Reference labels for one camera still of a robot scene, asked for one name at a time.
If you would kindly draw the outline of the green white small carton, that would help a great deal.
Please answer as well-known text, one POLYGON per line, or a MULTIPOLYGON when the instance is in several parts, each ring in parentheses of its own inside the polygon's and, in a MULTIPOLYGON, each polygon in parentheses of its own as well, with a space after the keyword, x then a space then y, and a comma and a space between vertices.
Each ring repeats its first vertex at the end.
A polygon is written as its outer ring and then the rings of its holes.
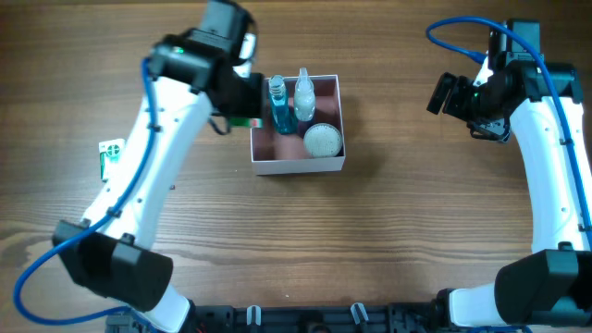
POLYGON ((232 117, 229 120, 229 123, 232 127, 241 127, 249 129, 257 129, 263 127, 263 120, 261 118, 232 117))

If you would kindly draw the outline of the teal liquid bottle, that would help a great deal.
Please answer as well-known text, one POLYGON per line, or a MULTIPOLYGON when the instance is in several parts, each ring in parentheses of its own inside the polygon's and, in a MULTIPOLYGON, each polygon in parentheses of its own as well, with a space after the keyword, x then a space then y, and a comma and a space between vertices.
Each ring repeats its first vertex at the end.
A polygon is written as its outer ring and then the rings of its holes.
POLYGON ((282 135, 294 134, 297 121, 289 107, 289 95, 284 78, 280 75, 268 81, 269 102, 275 130, 282 135))

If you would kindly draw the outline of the clear purple soap bottle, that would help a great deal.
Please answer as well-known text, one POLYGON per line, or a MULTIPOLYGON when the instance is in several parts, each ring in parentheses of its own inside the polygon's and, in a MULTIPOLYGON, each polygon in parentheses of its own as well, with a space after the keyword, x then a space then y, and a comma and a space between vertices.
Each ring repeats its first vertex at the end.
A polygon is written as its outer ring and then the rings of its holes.
POLYGON ((307 68, 300 68, 293 96, 296 118, 301 122, 310 122, 315 116, 315 87, 307 68))

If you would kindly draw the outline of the cotton buds round container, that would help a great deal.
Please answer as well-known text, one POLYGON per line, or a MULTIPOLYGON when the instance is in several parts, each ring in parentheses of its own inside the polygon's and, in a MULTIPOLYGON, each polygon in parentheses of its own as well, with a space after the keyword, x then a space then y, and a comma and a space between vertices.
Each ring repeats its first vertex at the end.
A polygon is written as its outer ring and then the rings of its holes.
POLYGON ((305 132, 303 144, 306 152, 312 158, 327 158, 339 154, 343 139, 339 130, 334 126, 318 123, 305 132))

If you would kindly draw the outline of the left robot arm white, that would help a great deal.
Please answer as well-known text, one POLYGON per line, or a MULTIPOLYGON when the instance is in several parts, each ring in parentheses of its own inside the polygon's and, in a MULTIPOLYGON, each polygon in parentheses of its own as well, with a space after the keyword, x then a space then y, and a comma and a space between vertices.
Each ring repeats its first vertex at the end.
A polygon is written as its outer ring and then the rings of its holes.
POLYGON ((158 219, 193 140, 215 116, 259 118, 264 78, 251 71, 257 37, 168 35, 141 63, 144 96, 109 176, 80 222, 59 222, 54 249, 79 286, 116 300, 161 332, 189 324, 191 301, 155 253, 158 219))

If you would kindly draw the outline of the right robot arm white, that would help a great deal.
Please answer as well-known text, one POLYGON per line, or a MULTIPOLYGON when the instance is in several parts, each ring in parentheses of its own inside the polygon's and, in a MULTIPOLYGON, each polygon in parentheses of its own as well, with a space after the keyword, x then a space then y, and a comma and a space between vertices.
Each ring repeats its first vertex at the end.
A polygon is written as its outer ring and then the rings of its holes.
POLYGON ((488 284, 441 291, 432 302, 431 326, 590 326, 591 171, 574 66, 519 60, 483 66, 475 80, 445 72, 427 109, 466 122, 478 139, 513 135, 533 215, 531 254, 504 266, 488 284))

